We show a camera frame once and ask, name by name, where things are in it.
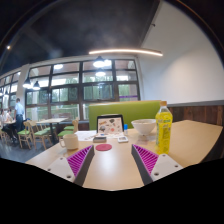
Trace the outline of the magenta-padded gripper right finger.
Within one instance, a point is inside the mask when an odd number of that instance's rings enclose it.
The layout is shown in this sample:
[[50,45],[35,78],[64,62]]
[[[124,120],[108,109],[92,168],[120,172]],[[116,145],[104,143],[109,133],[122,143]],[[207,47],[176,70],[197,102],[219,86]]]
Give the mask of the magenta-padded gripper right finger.
[[132,145],[131,154],[136,162],[144,185],[182,169],[182,166],[167,154],[157,155],[135,144]]

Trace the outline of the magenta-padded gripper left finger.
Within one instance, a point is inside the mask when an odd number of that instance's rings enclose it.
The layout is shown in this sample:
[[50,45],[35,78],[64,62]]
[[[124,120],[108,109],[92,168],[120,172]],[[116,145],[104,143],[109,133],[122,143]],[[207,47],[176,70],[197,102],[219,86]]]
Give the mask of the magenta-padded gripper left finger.
[[82,186],[94,155],[94,146],[90,145],[68,158],[60,157],[56,159],[46,170],[76,185]]

